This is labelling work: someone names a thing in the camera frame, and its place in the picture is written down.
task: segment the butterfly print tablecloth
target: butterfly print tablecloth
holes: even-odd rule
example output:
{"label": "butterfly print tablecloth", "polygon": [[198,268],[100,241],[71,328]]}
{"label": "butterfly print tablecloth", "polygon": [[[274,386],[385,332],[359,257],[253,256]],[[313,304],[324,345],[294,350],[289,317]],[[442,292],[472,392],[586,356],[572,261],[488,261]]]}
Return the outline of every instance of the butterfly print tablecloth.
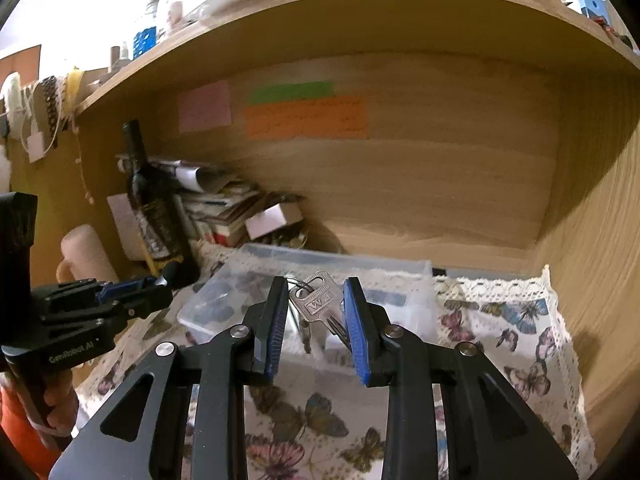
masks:
{"label": "butterfly print tablecloth", "polygon": [[[223,248],[209,250],[203,261],[203,279],[215,272],[229,254]],[[78,389],[87,415],[95,413],[142,355],[158,342],[172,340],[183,345],[194,342],[175,317],[201,286],[199,283],[183,289],[170,309],[138,320],[116,349],[102,358]],[[584,417],[577,359],[558,314],[558,298],[550,287],[548,269],[539,278],[511,282],[437,277],[434,288],[437,305],[414,312],[407,328],[430,339],[428,342],[444,346],[455,346],[461,340],[471,340],[480,346],[538,414],[572,460],[580,478],[587,478],[595,467],[594,445]],[[320,362],[306,355],[301,344],[288,342],[286,348],[274,386],[245,389],[249,478],[379,479],[387,389],[361,386],[348,366],[348,356]],[[448,477],[446,422],[437,388],[434,399],[438,464],[440,478],[444,480]],[[185,479],[189,478],[195,411],[196,392],[190,407],[183,460]]]}

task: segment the cardboard box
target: cardboard box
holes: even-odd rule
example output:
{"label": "cardboard box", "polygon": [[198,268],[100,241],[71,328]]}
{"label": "cardboard box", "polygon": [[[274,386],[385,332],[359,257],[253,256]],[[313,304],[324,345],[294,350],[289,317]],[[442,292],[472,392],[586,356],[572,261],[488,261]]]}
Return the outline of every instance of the cardboard box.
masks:
{"label": "cardboard box", "polygon": [[281,202],[248,218],[244,225],[249,232],[249,238],[255,240],[301,220],[302,213],[298,204],[295,202]]}

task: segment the metal key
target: metal key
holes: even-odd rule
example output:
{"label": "metal key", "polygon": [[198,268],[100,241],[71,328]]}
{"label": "metal key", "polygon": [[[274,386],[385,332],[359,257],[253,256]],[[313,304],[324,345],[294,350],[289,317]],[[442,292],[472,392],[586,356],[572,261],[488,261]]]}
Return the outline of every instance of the metal key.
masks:
{"label": "metal key", "polygon": [[304,288],[294,288],[289,293],[291,303],[296,307],[307,322],[322,321],[329,331],[337,335],[340,341],[351,351],[349,334],[340,322],[342,309],[340,305],[344,299],[342,289],[334,282],[328,272],[319,270],[311,275],[305,283],[321,280],[322,285],[313,292]]}

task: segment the pink sticky note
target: pink sticky note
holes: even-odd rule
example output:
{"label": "pink sticky note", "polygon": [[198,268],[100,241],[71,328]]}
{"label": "pink sticky note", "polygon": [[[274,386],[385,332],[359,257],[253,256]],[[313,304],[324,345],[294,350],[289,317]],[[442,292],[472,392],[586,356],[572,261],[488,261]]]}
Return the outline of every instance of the pink sticky note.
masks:
{"label": "pink sticky note", "polygon": [[178,130],[199,132],[231,124],[229,84],[217,81],[178,95]]}

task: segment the mug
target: mug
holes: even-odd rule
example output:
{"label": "mug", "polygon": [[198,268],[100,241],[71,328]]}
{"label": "mug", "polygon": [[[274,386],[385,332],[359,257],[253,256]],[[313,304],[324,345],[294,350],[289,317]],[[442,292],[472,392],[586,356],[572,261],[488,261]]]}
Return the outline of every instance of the mug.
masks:
{"label": "mug", "polygon": [[84,224],[69,231],[60,242],[64,260],[56,269],[58,283],[95,278],[99,282],[118,281],[107,253],[93,227]]}

